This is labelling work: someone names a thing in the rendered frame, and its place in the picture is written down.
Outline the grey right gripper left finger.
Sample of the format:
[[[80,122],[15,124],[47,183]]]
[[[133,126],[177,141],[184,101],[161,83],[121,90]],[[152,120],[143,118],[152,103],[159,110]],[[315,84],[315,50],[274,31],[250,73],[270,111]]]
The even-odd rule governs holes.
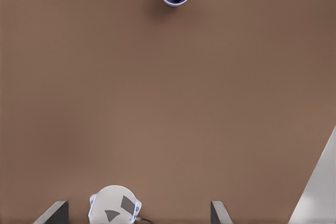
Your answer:
[[[69,224],[68,201],[55,202],[33,224]]]

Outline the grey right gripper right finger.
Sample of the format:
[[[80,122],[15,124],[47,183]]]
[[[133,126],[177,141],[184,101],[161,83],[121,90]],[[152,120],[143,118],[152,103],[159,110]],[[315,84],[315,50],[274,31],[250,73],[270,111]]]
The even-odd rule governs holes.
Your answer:
[[[233,224],[224,204],[221,201],[211,201],[211,224]]]

